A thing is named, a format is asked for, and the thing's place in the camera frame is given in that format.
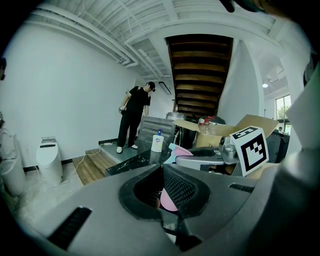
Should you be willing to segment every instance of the white toilet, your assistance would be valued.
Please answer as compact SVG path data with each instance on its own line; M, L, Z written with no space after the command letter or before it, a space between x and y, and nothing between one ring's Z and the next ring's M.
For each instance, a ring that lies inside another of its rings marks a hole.
M57 186L63 179L59 148L56 140L42 142L36 150L36 161L44 179L50 186Z
M0 132L0 143L0 175L11 195L19 196L24 190L26 175L17 136L4 128Z

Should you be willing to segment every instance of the wooden floor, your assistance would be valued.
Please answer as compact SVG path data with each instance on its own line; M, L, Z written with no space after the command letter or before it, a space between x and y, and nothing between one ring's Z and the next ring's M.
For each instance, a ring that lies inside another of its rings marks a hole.
M116 163L98 149L87 150L87 155L81 162L83 156L73 158L73 164L83 185L87 185L105 177L107 168L115 166Z

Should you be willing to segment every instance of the white bottle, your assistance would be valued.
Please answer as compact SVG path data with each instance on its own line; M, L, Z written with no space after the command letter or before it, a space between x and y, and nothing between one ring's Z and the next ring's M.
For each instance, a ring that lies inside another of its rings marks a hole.
M157 135L153 135L153 141L152 141L152 147L151 147L151 151L153 152L161 152L162 151L162 143L164 141L163 136L161 136L161 129L159 129L158 134Z

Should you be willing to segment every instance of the window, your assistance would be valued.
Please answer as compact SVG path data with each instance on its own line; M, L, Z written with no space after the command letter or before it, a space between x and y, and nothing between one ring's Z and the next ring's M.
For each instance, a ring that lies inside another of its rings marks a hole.
M279 126L282 127L282 131L291 134L291 124L286 116L286 111L291 107L290 95L278 98L275 100L275 119L279 121Z

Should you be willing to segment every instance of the pink object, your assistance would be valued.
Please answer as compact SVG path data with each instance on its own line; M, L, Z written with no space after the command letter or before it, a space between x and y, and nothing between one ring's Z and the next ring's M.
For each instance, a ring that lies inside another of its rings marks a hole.
M189 150L186 150L182 146L178 146L173 143L170 143L169 148L172 150L171 156L168 158L167 161L164 162L164 164L174 163L176 161L176 157L178 156L193 156L193 154ZM175 206L174 202L172 202L171 198L169 197L165 189L162 190L162 193L160 196L160 202L161 202L161 205L168 211L171 211L171 212L178 211L177 207Z

